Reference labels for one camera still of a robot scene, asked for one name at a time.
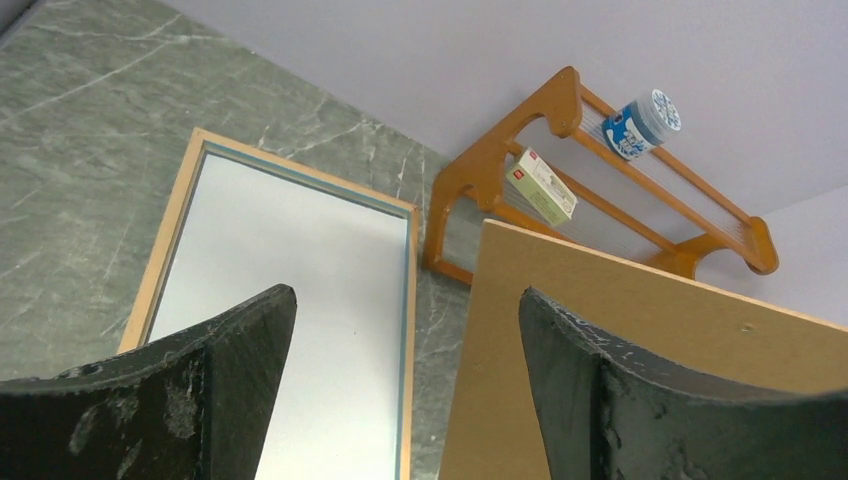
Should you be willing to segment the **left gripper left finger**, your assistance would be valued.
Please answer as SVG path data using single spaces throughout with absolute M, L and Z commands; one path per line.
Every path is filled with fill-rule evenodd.
M 52 378 L 1 385 L 5 479 L 252 479 L 289 352 L 284 284 Z

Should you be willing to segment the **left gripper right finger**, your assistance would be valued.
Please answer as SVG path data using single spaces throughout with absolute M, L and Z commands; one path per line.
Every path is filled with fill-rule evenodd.
M 518 311 L 554 479 L 843 479 L 847 393 L 796 394 L 683 366 L 535 288 Z

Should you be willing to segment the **brown cardboard backing board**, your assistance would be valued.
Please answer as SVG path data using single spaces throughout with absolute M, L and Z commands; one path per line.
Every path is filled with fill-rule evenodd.
M 703 373 L 796 394 L 847 393 L 843 327 L 487 220 L 440 467 L 444 479 L 554 479 L 518 322 L 528 288 Z

